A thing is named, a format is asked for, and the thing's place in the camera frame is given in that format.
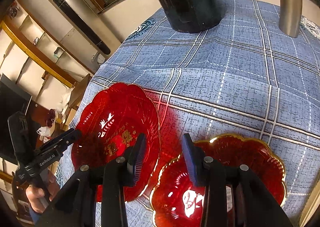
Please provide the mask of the person's left hand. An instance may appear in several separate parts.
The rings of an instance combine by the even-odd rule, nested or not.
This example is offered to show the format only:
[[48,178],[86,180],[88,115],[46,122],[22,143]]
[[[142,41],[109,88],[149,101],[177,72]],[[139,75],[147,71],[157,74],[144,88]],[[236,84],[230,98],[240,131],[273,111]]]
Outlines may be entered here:
[[[50,193],[49,200],[52,201],[57,193],[60,191],[60,187],[56,181],[56,177],[51,171],[47,170],[47,190]],[[46,207],[41,203],[40,199],[44,198],[45,192],[43,189],[29,185],[25,191],[25,194],[29,200],[31,208],[36,213],[43,213]]]

